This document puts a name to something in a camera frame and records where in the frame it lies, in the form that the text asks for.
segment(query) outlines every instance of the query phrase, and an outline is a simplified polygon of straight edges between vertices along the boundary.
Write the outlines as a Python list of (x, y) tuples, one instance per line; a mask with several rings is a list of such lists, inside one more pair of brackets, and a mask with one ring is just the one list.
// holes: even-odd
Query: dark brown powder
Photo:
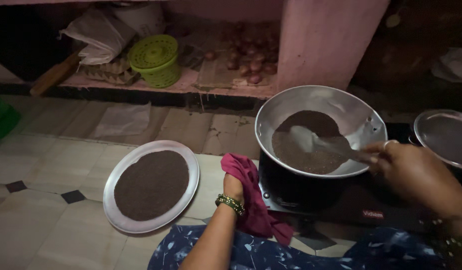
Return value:
[(188, 182), (188, 165), (180, 154), (154, 152), (142, 156), (121, 174), (114, 187), (114, 199), (123, 215), (147, 221), (176, 205)]
[(274, 154), (282, 162), (303, 172), (325, 175), (332, 173), (348, 161), (347, 157), (332, 152), (320, 150), (306, 153), (302, 151), (289, 134), (290, 128), (298, 125), (308, 128), (324, 141), (350, 147), (348, 140), (339, 133), (339, 128), (331, 117), (317, 111), (302, 110), (284, 120), (273, 134), (271, 143)]

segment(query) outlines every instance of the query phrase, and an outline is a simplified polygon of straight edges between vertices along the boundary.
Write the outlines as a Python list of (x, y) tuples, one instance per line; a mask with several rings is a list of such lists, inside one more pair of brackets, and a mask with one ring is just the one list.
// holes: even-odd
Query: black induction stove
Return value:
[[(387, 123), (389, 139), (408, 143), (406, 123)], [(297, 175), (281, 167), (262, 150), (259, 186), (269, 210), (302, 214), (306, 219), (370, 226), (390, 226), (423, 232), (421, 220), (432, 216), (424, 207), (402, 200), (382, 175), (366, 172), (343, 179)]]

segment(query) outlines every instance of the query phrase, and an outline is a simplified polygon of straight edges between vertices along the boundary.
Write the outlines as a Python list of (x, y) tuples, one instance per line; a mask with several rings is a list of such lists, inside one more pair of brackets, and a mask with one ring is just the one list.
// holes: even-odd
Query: wooden rolling pin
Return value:
[(70, 72), (74, 72), (74, 68), (79, 64), (81, 58), (78, 56), (80, 49), (73, 52), (66, 60), (60, 64), (54, 65), (44, 74), (42, 74), (34, 83), (33, 87), (29, 91), (34, 97), (42, 95), (48, 88), (55, 86), (70, 75)]

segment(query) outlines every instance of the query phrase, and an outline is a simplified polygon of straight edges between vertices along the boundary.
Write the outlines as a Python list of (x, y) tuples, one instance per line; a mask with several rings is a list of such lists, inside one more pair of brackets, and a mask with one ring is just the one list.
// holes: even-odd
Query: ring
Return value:
[(387, 146), (387, 144), (390, 143), (390, 142), (399, 143), (397, 140), (385, 141), (385, 142), (383, 143), (383, 150), (384, 150), (384, 152), (386, 152), (386, 146)]

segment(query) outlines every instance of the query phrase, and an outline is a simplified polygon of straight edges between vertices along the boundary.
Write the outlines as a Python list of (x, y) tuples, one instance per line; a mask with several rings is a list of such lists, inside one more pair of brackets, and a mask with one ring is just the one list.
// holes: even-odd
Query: tiled floor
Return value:
[[(152, 107), (143, 134), (94, 138), (105, 109), (116, 104), (4, 99), (23, 120), (0, 141), (0, 269), (145, 269), (169, 226), (130, 236), (108, 223), (102, 194), (121, 158), (155, 139), (176, 140), (197, 153), (199, 188), (192, 204), (173, 221), (196, 225), (211, 217), (214, 199), (222, 192), (219, 155), (238, 152), (256, 159), (259, 154), (252, 117)], [(80, 195), (77, 190), (84, 200), (68, 203), (61, 196), (71, 191)], [(316, 229), (337, 244), (315, 250), (293, 238), (291, 246), (310, 254), (341, 256), (354, 244), (342, 234), (352, 229), (326, 223)]]

